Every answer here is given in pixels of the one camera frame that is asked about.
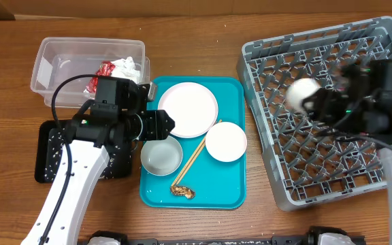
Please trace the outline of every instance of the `wooden table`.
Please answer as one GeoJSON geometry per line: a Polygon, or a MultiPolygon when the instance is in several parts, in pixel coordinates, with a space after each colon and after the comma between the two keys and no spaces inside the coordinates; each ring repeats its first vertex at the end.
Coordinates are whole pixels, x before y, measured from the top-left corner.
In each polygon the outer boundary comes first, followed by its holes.
{"type": "MultiPolygon", "coordinates": [[[[0,22],[0,244],[22,241],[50,188],[33,177],[38,129],[52,118],[43,98],[29,88],[43,38],[139,39],[146,44],[151,79],[166,75],[236,78],[235,65],[246,42],[384,15],[392,13],[0,22]]],[[[68,118],[74,111],[58,113],[68,118]]],[[[283,212],[274,202],[250,110],[246,111],[246,134],[247,198],[237,210],[149,208],[139,198],[140,162],[136,161],[130,178],[98,183],[80,238],[99,229],[159,240],[270,238],[303,234],[310,225],[326,225],[365,235],[368,244],[388,244],[386,191],[283,212]]]]}

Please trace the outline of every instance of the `teal tray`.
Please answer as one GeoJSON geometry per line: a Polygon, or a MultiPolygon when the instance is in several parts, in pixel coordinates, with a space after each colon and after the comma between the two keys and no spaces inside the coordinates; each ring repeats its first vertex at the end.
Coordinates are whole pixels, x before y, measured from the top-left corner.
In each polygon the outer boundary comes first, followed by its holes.
{"type": "MultiPolygon", "coordinates": [[[[231,122],[244,130],[244,94],[240,82],[224,77],[163,76],[153,81],[158,85],[155,101],[148,110],[156,110],[163,93],[180,82],[196,82],[210,89],[218,104],[218,118],[231,122]]],[[[142,167],[140,197],[148,206],[156,208],[209,208],[234,209],[246,198],[246,153],[237,161],[223,163],[212,158],[206,148],[202,150],[180,185],[196,192],[192,200],[176,197],[170,186],[205,135],[184,139],[175,137],[184,153],[180,167],[168,176],[154,176],[142,167]]]]}

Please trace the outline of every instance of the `white paper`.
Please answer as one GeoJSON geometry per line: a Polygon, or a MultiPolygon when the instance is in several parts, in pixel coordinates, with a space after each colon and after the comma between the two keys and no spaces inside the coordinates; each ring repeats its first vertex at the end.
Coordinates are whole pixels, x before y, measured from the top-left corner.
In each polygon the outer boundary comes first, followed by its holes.
{"type": "Polygon", "coordinates": [[[40,61],[39,71],[37,73],[37,81],[45,88],[49,87],[51,80],[52,65],[44,57],[40,61]]]}
{"type": "Polygon", "coordinates": [[[118,59],[117,61],[112,61],[112,64],[116,66],[112,71],[113,77],[130,79],[139,84],[140,71],[135,69],[133,57],[118,59]]]}

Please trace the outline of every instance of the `white ball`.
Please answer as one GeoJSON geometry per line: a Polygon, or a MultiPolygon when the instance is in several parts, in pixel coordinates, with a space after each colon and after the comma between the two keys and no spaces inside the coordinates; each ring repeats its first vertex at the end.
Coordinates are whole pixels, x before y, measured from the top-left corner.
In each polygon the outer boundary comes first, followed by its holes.
{"type": "Polygon", "coordinates": [[[320,85],[312,78],[302,78],[290,85],[286,93],[287,103],[294,109],[306,113],[302,101],[314,94],[320,85]]]}

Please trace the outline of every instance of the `gray dish rack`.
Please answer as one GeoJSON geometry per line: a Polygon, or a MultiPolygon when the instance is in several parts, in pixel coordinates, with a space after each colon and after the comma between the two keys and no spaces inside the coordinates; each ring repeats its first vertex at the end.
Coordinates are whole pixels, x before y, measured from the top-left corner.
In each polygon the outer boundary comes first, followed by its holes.
{"type": "Polygon", "coordinates": [[[392,17],[248,42],[237,71],[263,147],[276,204],[285,211],[386,187],[374,145],[339,143],[314,134],[324,128],[285,107],[300,78],[333,86],[336,67],[392,59],[392,17]]]}

